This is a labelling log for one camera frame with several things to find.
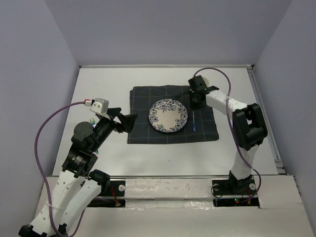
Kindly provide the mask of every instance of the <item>wall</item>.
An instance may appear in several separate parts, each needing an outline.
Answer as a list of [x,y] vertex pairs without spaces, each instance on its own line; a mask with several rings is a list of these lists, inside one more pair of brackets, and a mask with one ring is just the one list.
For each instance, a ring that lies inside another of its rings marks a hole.
[[79,65],[254,64],[291,0],[45,0]]
[[294,0],[257,65],[259,90],[286,170],[316,234],[316,1]]
[[[78,65],[42,0],[2,0],[0,35],[0,230],[15,237],[33,219],[43,185],[34,159],[36,132],[70,102]],[[47,175],[66,116],[54,119],[40,138]]]

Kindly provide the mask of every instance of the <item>dark checkered placemat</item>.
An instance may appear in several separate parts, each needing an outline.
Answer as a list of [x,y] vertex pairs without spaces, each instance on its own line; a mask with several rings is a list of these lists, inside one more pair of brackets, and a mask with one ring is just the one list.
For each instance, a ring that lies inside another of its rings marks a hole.
[[[219,139],[213,109],[205,107],[195,111],[197,131],[193,131],[193,113],[190,110],[189,86],[136,86],[130,91],[131,114],[138,114],[134,128],[128,135],[129,144],[174,144],[206,142]],[[179,131],[157,131],[148,119],[150,107],[158,100],[173,99],[181,102],[188,111],[188,121]]]

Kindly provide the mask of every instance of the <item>floral plate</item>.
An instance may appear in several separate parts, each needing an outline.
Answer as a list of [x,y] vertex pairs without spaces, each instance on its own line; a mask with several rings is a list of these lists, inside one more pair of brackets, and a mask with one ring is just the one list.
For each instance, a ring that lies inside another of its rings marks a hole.
[[161,132],[178,131],[184,127],[187,120],[186,107],[176,100],[159,100],[149,110],[149,122]]

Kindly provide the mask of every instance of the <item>cable connector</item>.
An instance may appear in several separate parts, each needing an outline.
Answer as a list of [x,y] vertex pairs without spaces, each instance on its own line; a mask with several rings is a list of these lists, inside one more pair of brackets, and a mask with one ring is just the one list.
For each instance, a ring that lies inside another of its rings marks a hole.
[[92,100],[89,100],[89,99],[85,99],[85,100],[84,100],[84,105],[85,105],[85,106],[91,107],[92,104],[93,104],[93,101],[92,101]]

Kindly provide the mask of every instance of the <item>floral pattern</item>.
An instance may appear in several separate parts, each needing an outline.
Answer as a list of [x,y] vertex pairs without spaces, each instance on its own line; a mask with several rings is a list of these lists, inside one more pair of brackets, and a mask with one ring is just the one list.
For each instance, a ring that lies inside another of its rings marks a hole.
[[[176,119],[176,125],[174,127],[165,128],[163,124],[154,124],[159,122],[157,117],[157,111],[161,110],[163,113],[166,111],[175,111],[177,110],[180,114],[180,118]],[[153,106],[149,110],[149,121],[152,126],[161,132],[175,132],[180,130],[186,124],[188,120],[188,112],[187,109],[181,104],[179,101],[171,100],[171,99],[162,99],[153,104]]]

